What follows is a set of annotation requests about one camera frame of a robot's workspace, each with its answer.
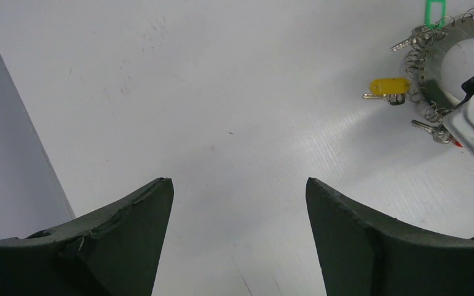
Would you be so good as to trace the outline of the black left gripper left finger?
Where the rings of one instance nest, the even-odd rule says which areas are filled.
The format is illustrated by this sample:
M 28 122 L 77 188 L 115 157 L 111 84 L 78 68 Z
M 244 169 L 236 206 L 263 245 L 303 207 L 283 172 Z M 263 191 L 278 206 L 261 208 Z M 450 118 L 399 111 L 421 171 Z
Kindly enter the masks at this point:
M 24 239 L 0 240 L 0 295 L 151 295 L 174 188 L 126 197 Z

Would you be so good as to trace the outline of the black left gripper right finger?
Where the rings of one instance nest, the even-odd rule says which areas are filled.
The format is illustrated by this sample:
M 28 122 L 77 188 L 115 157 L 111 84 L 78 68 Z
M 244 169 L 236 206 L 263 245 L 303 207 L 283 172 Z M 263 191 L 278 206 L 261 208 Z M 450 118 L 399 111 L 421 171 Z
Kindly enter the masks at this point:
M 474 237 L 413 226 L 316 178 L 306 204 L 328 295 L 474 295 Z

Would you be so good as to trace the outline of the metal disc keyring with rings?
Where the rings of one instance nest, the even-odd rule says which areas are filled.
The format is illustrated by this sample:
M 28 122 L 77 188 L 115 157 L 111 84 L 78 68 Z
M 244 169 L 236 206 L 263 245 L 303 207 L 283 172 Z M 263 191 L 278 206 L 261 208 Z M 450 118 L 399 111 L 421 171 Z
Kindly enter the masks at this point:
M 474 7 L 418 25 L 409 37 L 391 47 L 393 52 L 409 50 L 404 57 L 405 72 L 411 83 L 406 98 L 426 121 L 439 123 L 463 101 L 463 94 L 447 86 L 446 59 L 471 39 L 474 39 Z

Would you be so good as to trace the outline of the silver key with red tag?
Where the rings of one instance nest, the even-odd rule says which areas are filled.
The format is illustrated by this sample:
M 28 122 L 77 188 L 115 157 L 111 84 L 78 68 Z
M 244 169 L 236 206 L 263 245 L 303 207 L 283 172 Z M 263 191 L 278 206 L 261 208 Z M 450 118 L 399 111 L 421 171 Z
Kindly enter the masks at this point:
M 412 126 L 426 131 L 433 138 L 434 142 L 438 144 L 453 144 L 457 147 L 462 147 L 461 143 L 453 137 L 453 135 L 448 132 L 448 130 L 443 125 L 429 125 L 417 120 L 411 121 Z

